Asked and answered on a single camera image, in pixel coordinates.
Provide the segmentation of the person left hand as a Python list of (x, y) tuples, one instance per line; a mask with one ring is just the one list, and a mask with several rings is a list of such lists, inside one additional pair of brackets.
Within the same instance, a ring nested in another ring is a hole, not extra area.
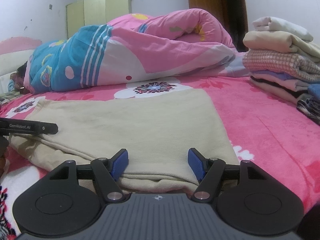
[(9, 142), (6, 137), (0, 136), (0, 177), (4, 173), (4, 168), (6, 165), (5, 153), (7, 152), (7, 148), (9, 146)]

